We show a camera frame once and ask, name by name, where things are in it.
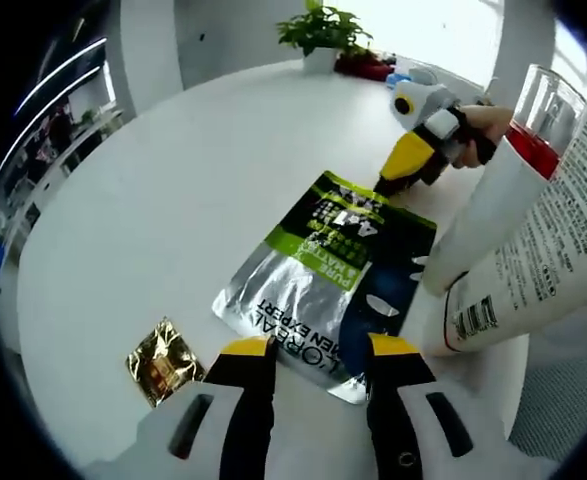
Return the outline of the person's right hand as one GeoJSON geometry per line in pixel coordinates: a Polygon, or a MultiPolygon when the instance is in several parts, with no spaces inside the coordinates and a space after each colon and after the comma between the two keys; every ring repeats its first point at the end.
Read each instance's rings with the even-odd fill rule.
{"type": "MultiPolygon", "coordinates": [[[[468,123],[482,131],[485,138],[497,145],[509,128],[513,110],[500,106],[466,105],[460,108],[465,114],[468,123]]],[[[456,169],[477,168],[482,163],[479,160],[477,145],[470,140],[464,150],[452,162],[456,169]]]]}

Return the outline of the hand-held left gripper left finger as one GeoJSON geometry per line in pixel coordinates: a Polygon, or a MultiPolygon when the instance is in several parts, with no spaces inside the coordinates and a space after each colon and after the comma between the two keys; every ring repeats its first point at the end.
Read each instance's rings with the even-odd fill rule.
{"type": "Polygon", "coordinates": [[[274,426],[277,343],[235,340],[200,381],[178,385],[177,369],[154,360],[162,403],[137,434],[139,479],[262,479],[274,426]]]}

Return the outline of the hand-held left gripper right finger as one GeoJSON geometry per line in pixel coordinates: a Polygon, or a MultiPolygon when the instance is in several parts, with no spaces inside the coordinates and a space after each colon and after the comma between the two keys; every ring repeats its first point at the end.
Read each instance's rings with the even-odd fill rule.
{"type": "Polygon", "coordinates": [[[515,479],[518,452],[488,405],[438,380],[419,350],[370,333],[367,423],[380,479],[515,479]]]}

